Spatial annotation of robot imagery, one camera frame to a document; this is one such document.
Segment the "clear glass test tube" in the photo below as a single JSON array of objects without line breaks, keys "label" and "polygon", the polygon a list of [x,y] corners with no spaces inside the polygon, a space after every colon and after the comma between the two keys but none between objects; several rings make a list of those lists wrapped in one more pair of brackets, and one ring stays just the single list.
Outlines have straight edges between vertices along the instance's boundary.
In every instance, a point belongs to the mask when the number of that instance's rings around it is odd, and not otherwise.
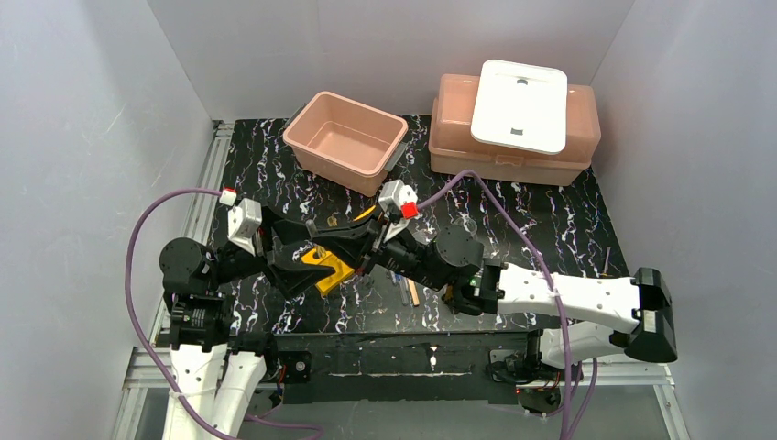
[{"label": "clear glass test tube", "polygon": [[309,239],[315,238],[318,228],[313,220],[306,220],[305,227],[309,236]]}]

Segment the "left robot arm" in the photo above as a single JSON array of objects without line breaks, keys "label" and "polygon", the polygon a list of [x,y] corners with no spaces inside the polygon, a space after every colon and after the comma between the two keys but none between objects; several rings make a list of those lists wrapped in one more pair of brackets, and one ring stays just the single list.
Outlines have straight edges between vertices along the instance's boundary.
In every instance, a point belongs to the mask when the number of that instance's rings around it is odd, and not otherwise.
[{"label": "left robot arm", "polygon": [[235,298],[222,286],[262,275],[293,299],[337,272],[316,258],[279,259],[275,243],[301,241],[307,229],[258,203],[232,207],[227,226],[220,247],[180,237],[159,256],[170,313],[166,439],[236,438],[259,383],[283,370],[271,335],[232,333]]}]

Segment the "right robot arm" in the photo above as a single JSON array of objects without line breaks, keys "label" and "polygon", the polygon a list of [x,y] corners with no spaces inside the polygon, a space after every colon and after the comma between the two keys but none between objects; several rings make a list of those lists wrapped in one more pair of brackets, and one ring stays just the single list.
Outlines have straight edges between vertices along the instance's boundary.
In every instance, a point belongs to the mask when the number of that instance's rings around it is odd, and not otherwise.
[{"label": "right robot arm", "polygon": [[530,362],[562,369],[566,363],[624,354],[650,363],[678,358],[672,300],[662,274],[640,268],[631,277],[582,278],[552,274],[496,258],[459,225],[423,243],[406,228],[378,218],[347,226],[306,223],[311,241],[347,266],[380,266],[442,293],[455,314],[545,314],[573,324],[542,330],[527,351]]}]

